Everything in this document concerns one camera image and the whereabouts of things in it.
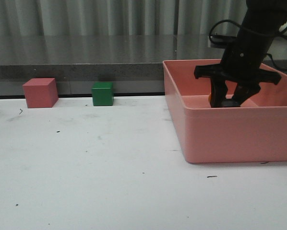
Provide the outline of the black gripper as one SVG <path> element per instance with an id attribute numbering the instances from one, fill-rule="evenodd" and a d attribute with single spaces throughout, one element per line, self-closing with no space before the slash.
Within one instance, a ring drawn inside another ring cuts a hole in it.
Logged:
<path id="1" fill-rule="evenodd" d="M 238 83 L 231 98 L 234 107 L 240 107 L 247 99 L 256 95 L 261 90 L 260 82 L 274 85 L 280 82 L 279 73 L 260 68 L 270 46 L 270 44 L 256 44 L 243 47 L 230 44 L 225 49 L 219 64 L 196 65 L 195 78 L 210 79 L 212 108 L 223 106 L 228 91 L 226 81 Z"/>

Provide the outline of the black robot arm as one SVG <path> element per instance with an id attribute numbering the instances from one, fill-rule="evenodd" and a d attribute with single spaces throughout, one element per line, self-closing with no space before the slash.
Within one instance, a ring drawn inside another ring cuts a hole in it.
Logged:
<path id="1" fill-rule="evenodd" d="M 220 63 L 194 70 L 196 79 L 210 79 L 213 108 L 239 107 L 261 90 L 261 82 L 277 85 L 281 80 L 279 73 L 260 65 L 274 38 L 286 32 L 280 27 L 287 22 L 287 0 L 248 0 L 246 5 L 238 34 L 227 44 Z"/>

